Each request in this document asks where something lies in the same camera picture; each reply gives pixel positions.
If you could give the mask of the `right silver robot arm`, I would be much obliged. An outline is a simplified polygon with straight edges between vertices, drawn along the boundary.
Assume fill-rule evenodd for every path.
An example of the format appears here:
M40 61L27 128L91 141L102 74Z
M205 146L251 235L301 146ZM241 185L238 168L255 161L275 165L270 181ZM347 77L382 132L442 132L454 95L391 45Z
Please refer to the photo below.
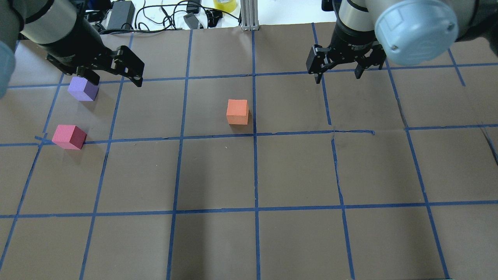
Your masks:
M496 0L324 0L335 27L328 46L312 46L306 68L319 84L326 71L356 63L359 79L386 59L415 66L479 37L496 54L497 6Z

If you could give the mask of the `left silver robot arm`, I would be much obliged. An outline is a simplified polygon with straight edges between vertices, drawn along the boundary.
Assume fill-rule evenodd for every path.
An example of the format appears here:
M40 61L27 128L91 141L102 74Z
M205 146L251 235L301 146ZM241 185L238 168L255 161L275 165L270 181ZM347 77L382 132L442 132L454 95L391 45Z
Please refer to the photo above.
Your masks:
M16 66L19 34L47 53L46 59L65 75L98 85L98 71L128 78L141 87L144 62L128 46L111 50L69 0L1 1L1 96Z

